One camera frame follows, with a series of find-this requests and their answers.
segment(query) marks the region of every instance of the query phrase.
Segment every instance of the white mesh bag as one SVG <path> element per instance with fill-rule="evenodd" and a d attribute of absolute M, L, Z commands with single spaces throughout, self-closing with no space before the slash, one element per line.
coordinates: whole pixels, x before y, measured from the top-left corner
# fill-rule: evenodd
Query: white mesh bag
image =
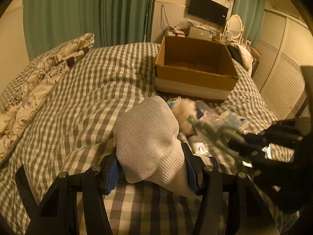
<path fill-rule="evenodd" d="M 118 117 L 113 131 L 116 156 L 129 183 L 147 180 L 196 197 L 188 187 L 178 122 L 160 96 L 149 97 Z M 209 158 L 202 159 L 212 165 Z"/>

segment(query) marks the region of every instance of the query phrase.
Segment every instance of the gray and white checkered blanket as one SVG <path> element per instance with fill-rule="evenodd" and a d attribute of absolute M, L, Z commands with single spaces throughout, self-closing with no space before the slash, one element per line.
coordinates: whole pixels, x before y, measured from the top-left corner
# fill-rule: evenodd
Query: gray and white checkered blanket
<path fill-rule="evenodd" d="M 16 234 L 24 234 L 30 221 L 21 202 L 14 175 L 24 164 L 39 202 L 61 171 L 76 174 L 102 159 L 100 143 L 112 147 L 116 118 L 145 98 L 156 95 L 154 61 L 159 45 L 135 43 L 92 49 L 58 83 L 41 110 L 24 131 L 15 151 L 0 169 L 0 210 Z M 4 90 L 1 104 L 13 97 L 35 69 L 36 58 Z M 276 119 L 247 72 L 235 62 L 240 79 L 227 100 L 213 104 L 217 112 L 231 110 L 249 119 L 250 130 L 260 131 Z M 220 171 L 235 174 L 244 168 L 230 156 L 212 148 Z M 276 148 L 275 159 L 288 161 L 291 152 Z M 288 216 L 262 194 L 280 232 L 293 225 Z M 121 175 L 109 196 L 104 197 L 114 234 L 191 234 L 200 201 L 173 194 L 156 184 L 127 183 Z M 86 234 L 79 196 L 79 225 Z"/>

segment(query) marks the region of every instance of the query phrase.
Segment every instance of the blue padding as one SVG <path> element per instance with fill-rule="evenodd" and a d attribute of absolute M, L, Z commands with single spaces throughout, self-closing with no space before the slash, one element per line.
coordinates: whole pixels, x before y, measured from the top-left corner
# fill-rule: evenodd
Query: blue padding
<path fill-rule="evenodd" d="M 108 172 L 108 180 L 105 189 L 110 193 L 117 184 L 118 177 L 120 175 L 121 165 L 117 159 L 115 159 Z"/>
<path fill-rule="evenodd" d="M 194 168 L 191 165 L 189 156 L 185 154 L 185 151 L 183 150 L 185 155 L 185 161 L 186 161 L 186 167 L 187 167 L 187 176 L 188 176 L 188 185 L 191 191 L 193 191 L 195 194 L 197 194 L 199 187 L 197 185 L 197 175 L 194 170 Z"/>

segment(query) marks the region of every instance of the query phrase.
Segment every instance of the white fluffy object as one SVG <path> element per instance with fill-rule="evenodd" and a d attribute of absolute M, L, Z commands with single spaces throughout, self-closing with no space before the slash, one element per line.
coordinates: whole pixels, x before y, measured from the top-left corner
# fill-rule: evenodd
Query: white fluffy object
<path fill-rule="evenodd" d="M 167 102 L 179 124 L 179 131 L 188 133 L 192 129 L 191 123 L 187 121 L 189 115 L 196 117 L 196 104 L 190 99 L 182 99 L 181 97 L 170 99 Z"/>

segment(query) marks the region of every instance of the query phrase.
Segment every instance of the television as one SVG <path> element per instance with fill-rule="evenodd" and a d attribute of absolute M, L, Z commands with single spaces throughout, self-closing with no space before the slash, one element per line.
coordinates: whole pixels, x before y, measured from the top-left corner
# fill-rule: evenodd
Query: television
<path fill-rule="evenodd" d="M 228 8 L 212 0 L 190 0 L 188 14 L 225 25 Z"/>

